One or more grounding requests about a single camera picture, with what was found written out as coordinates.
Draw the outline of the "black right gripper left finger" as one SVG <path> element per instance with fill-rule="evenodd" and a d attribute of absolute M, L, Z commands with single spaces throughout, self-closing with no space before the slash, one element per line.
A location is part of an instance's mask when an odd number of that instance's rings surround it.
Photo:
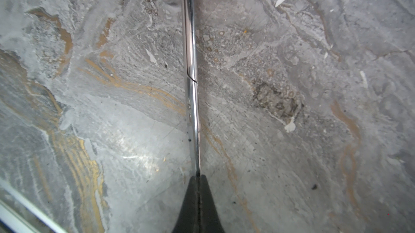
<path fill-rule="evenodd" d="M 197 233 L 199 232 L 199 193 L 198 179 L 192 176 L 184 196 L 182 207 L 173 233 Z"/>

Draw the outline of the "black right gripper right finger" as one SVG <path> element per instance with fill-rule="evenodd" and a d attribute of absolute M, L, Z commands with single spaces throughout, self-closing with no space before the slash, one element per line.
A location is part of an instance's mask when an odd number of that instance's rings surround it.
<path fill-rule="evenodd" d="M 207 177 L 201 175 L 199 178 L 199 232 L 200 233 L 224 233 L 224 228 L 220 222 L 215 206 L 214 198 L 209 187 Z"/>

